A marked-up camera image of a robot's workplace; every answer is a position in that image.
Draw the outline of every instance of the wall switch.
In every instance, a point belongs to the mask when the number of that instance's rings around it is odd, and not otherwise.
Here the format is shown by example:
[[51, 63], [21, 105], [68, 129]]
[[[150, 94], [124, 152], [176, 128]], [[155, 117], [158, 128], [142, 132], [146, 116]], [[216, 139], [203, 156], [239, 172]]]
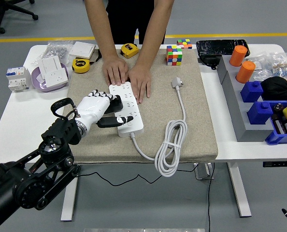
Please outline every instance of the wall switch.
[[90, 59], [94, 49], [95, 49], [95, 44], [77, 41], [74, 44], [72, 50], [70, 51], [70, 56]]
[[53, 71], [57, 71], [61, 68], [62, 66], [58, 56], [43, 58], [39, 62], [39, 70], [41, 71], [43, 79], [47, 73], [52, 73]]

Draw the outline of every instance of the table leg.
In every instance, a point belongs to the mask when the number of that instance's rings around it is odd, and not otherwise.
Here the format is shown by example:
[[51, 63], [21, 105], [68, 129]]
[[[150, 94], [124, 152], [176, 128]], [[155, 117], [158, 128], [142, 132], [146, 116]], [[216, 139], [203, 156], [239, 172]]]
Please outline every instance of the table leg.
[[61, 221], [72, 221], [72, 215], [76, 197], [77, 181], [78, 178], [74, 178], [74, 180], [72, 180], [66, 186]]
[[240, 217], [251, 217], [251, 210], [248, 199], [246, 198], [244, 184], [242, 183], [238, 164], [236, 162], [228, 162], [227, 165], [230, 172], [232, 186], [235, 191]]

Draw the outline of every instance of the tape measure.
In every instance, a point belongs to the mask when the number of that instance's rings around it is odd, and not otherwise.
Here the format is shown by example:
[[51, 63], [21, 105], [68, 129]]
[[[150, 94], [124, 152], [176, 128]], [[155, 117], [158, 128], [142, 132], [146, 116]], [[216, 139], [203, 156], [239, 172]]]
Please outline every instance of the tape measure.
[[126, 59], [133, 57], [138, 52], [138, 47], [132, 43], [126, 43], [121, 47], [121, 55], [123, 55]]
[[86, 73], [90, 70], [89, 59], [74, 59], [72, 61], [72, 69], [75, 73]]

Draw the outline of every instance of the orange cylinder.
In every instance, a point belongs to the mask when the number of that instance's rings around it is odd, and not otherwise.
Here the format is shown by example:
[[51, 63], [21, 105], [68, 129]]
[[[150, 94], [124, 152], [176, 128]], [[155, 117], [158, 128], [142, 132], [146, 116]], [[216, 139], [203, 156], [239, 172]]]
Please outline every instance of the orange cylinder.
[[248, 49], [245, 46], [237, 45], [230, 57], [230, 64], [235, 67], [239, 67], [247, 53]]
[[236, 80], [242, 84], [247, 83], [250, 80], [255, 67], [255, 63], [251, 61], [243, 62], [236, 76]]

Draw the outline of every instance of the black wire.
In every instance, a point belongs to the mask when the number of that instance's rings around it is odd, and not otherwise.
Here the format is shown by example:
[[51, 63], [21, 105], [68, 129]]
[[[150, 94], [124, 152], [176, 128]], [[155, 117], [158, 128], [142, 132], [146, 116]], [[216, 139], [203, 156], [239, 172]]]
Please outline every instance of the black wire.
[[144, 177], [142, 177], [141, 175], [137, 174], [137, 176], [136, 176], [135, 178], [133, 178], [133, 179], [131, 179], [131, 180], [127, 180], [127, 181], [125, 181], [125, 182], [123, 182], [123, 183], [121, 183], [121, 184], [118, 184], [118, 185], [112, 184], [109, 180], [107, 180], [107, 179], [105, 179], [104, 177], [102, 177], [98, 172], [94, 172], [94, 173], [90, 173], [90, 174], [83, 174], [83, 175], [79, 175], [79, 176], [77, 176], [77, 177], [80, 177], [80, 176], [88, 176], [88, 175], [94, 175], [94, 174], [97, 174], [101, 179], [103, 179], [104, 181], [107, 181], [110, 185], [112, 185], [112, 186], [114, 186], [114, 187], [117, 187], [117, 186], [123, 185], [123, 184], [125, 184], [125, 183], [127, 183], [127, 182], [133, 181], [133, 180], [135, 180], [137, 177], [140, 177], [140, 178], [144, 179], [144, 180], [145, 180], [146, 182], [148, 182], [149, 184], [153, 184], [154, 182], [156, 182], [158, 179], [160, 179], [160, 178], [162, 177], [162, 176], [159, 176], [157, 179], [155, 179], [154, 181], [150, 182], [150, 181], [148, 181], [146, 178], [144, 178]]
[[100, 53], [100, 50], [98, 50], [98, 53], [99, 53], [99, 56], [96, 58], [96, 60], [95, 60], [95, 61], [91, 61], [91, 62], [90, 62], [90, 65], [92, 65], [92, 64], [94, 64], [94, 63], [96, 63], [97, 61], [99, 61], [99, 59], [101, 59], [101, 58], [102, 58], [102, 55], [101, 55], [101, 53]]
[[[191, 173], [191, 172], [193, 172], [193, 171], [195, 170], [195, 168], [193, 168], [193, 170], [191, 170], [191, 171], [188, 171], [188, 170], [177, 170], [177, 171], [179, 171], [179, 172], [188, 172], [188, 173]], [[93, 173], [90, 173], [90, 174], [82, 174], [82, 175], [78, 175], [77, 177], [89, 176], [89, 175], [94, 175], [94, 174], [97, 174], [101, 179], [103, 179], [104, 181], [107, 181], [110, 185], [112, 185], [112, 186], [114, 186], [114, 187], [117, 187], [117, 186], [121, 186], [121, 185], [123, 185], [123, 184], [126, 184], [127, 182], [133, 181], [133, 180], [135, 180], [135, 179], [138, 178], [138, 177], [144, 179], [144, 180], [145, 180], [146, 182], [148, 182], [149, 184], [153, 184], [154, 182], [156, 182], [158, 179], [160, 179], [160, 178], [162, 177], [162, 176], [160, 175], [157, 179], [155, 179], [154, 181], [150, 182], [150, 181], [148, 181], [146, 178], [144, 178], [144, 177], [142, 177], [141, 175], [137, 174], [137, 176], [136, 176], [135, 178], [130, 179], [130, 180], [127, 180], [127, 181], [125, 181], [125, 182], [123, 182], [123, 183], [121, 183], [121, 184], [118, 184], [118, 185], [112, 184], [109, 180], [107, 180], [107, 179], [105, 179], [104, 177], [102, 177], [98, 172], [93, 172]]]
[[65, 116], [67, 120], [68, 120], [68, 117], [69, 117], [71, 114], [74, 114], [73, 119], [76, 118], [76, 111], [75, 111], [75, 110], [72, 110], [72, 111], [70, 111], [70, 112]]
[[213, 165], [213, 170], [212, 170], [211, 179], [210, 179], [209, 188], [208, 188], [208, 220], [209, 220], [209, 230], [208, 230], [208, 232], [210, 232], [210, 186], [211, 186], [211, 181], [212, 181], [214, 172], [215, 172], [215, 164]]

